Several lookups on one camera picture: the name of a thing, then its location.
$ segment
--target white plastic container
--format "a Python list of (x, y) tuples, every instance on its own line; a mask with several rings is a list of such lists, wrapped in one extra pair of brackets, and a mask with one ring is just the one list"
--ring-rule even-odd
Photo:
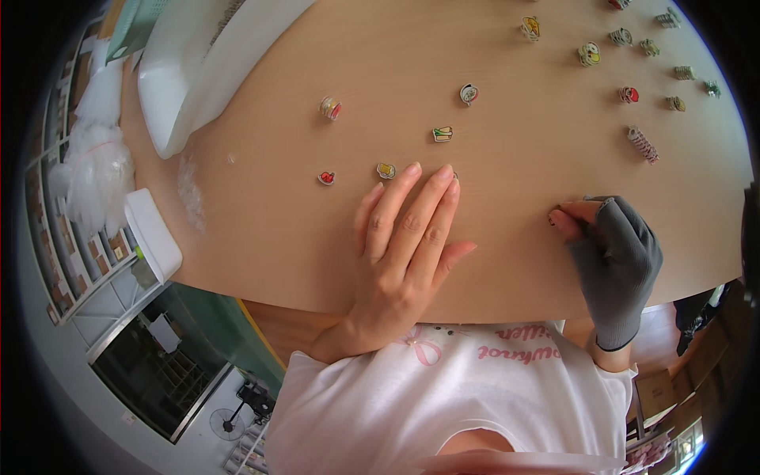
[(158, 212), (150, 190), (129, 193), (124, 204), (129, 227), (161, 285), (182, 265), (182, 253)]
[(173, 0), (158, 18), (138, 75), (156, 152), (182, 151), (190, 134), (224, 111), (274, 41), (314, 0), (247, 0), (209, 49), (228, 0)]

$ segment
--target bundle of clear plastic bags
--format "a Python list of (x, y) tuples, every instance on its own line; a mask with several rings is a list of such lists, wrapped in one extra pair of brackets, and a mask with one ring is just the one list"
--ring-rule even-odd
[(105, 229), (109, 239), (127, 226), (125, 196), (135, 190), (135, 166), (124, 145), (119, 120), (122, 61), (107, 66), (108, 40), (98, 40), (90, 82), (74, 112), (64, 163), (50, 170), (50, 191), (65, 197), (66, 216), (91, 237)]

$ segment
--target small charm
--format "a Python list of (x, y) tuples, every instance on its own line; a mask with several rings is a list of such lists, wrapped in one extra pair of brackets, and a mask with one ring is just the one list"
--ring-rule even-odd
[(473, 101), (477, 99), (478, 94), (480, 94), (480, 91), (472, 84), (465, 84), (459, 90), (459, 97), (462, 99), (462, 102), (467, 104), (467, 107), (473, 105)]
[(679, 17), (676, 11), (673, 10), (671, 7), (667, 8), (667, 13), (658, 15), (655, 18), (657, 19), (657, 21), (660, 22), (660, 24), (664, 28), (680, 28), (681, 27), (681, 17)]
[(581, 60), (581, 64), (586, 68), (598, 65), (601, 60), (599, 46), (594, 42), (584, 44), (578, 48), (578, 57)]
[(707, 89), (708, 96), (720, 98), (720, 88), (715, 81), (705, 81), (705, 89)]
[(657, 56), (660, 54), (660, 48), (657, 48), (657, 45), (654, 44), (654, 41), (647, 38), (646, 40), (642, 40), (639, 45), (642, 47), (645, 53), (647, 53), (647, 56)]
[(538, 41), (538, 39), (541, 38), (541, 32), (538, 28), (538, 18), (536, 17), (523, 17), (523, 24), (520, 25), (520, 29), (530, 41)]
[(637, 103), (638, 102), (638, 91), (634, 89), (633, 87), (621, 87), (620, 88), (620, 100), (624, 103)]
[(317, 180), (319, 180), (322, 185), (332, 186), (335, 184), (335, 172), (322, 172), (321, 175), (317, 176)]
[(625, 10), (631, 4), (631, 0), (607, 0), (616, 10)]
[(396, 167), (393, 165), (388, 165), (387, 163), (378, 163), (378, 173), (380, 174), (381, 178), (390, 180), (396, 176)]
[(660, 155), (657, 154), (657, 150), (654, 149), (649, 140), (638, 130), (638, 127), (632, 125), (628, 129), (628, 139), (631, 141), (634, 147), (644, 156), (650, 165), (654, 165), (654, 162), (660, 159)]
[(633, 46), (633, 36), (625, 28), (620, 28), (610, 33), (610, 38), (617, 46)]
[(695, 81), (694, 69), (691, 66), (676, 66), (676, 77), (681, 81)]
[(332, 97), (325, 97), (319, 104), (319, 112), (328, 119), (335, 120), (337, 119), (337, 115), (340, 114), (342, 107), (343, 105), (339, 101), (336, 101)]
[(686, 103), (684, 103), (683, 99), (680, 97), (667, 97), (666, 100), (671, 109), (677, 110), (678, 112), (686, 112)]
[(453, 135), (454, 131), (451, 127), (434, 128), (432, 130), (432, 137), (436, 142), (448, 142)]

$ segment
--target wooden floor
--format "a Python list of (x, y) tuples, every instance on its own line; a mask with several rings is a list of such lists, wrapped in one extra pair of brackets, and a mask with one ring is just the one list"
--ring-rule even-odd
[[(245, 300), (243, 302), (285, 364), (293, 351), (306, 351), (323, 329), (340, 321), (340, 317), (335, 315), (282, 309)], [(590, 318), (577, 318), (565, 323), (563, 334), (583, 347), (593, 328), (594, 323)], [(661, 369), (669, 369), (670, 375), (675, 375), (686, 364), (703, 333), (697, 333), (689, 349), (679, 358), (676, 347), (681, 332), (676, 328), (676, 308), (672, 303), (666, 303), (644, 309), (641, 329), (633, 340), (632, 358), (638, 364), (638, 374), (645, 376)]]

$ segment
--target wooden table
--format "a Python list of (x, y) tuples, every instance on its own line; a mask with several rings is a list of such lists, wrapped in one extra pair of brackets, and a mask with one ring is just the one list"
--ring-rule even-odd
[[(184, 261), (173, 280), (247, 300), (345, 313), (353, 300), (353, 212), (378, 175), (418, 160), (424, 176), (451, 163), (462, 197), (451, 239), (479, 248), (463, 260), (424, 321), (496, 322), (587, 315), (572, 261), (546, 219), (560, 201), (625, 196), (660, 239), (664, 264), (649, 305), (740, 275), (746, 135), (717, 64), (691, 24), (667, 30), (670, 2), (614, 11), (582, 2), (319, 0), (271, 47), (224, 113), (161, 160), (142, 118), (137, 72), (125, 68), (122, 128)], [(539, 42), (518, 29), (538, 16)], [(609, 32), (625, 27), (636, 46)], [(645, 37), (661, 48), (647, 57)], [(577, 48), (594, 41), (601, 63)], [(716, 80), (678, 81), (691, 65)], [(463, 84), (480, 88), (467, 107)], [(636, 104), (618, 98), (638, 89)], [(326, 95), (343, 102), (320, 116)], [(686, 112), (668, 110), (678, 95)], [(638, 125), (659, 150), (653, 166), (626, 137)], [(449, 143), (431, 130), (451, 126)], [(193, 166), (202, 214), (189, 216), (178, 171)], [(336, 172), (327, 187), (316, 176)]]

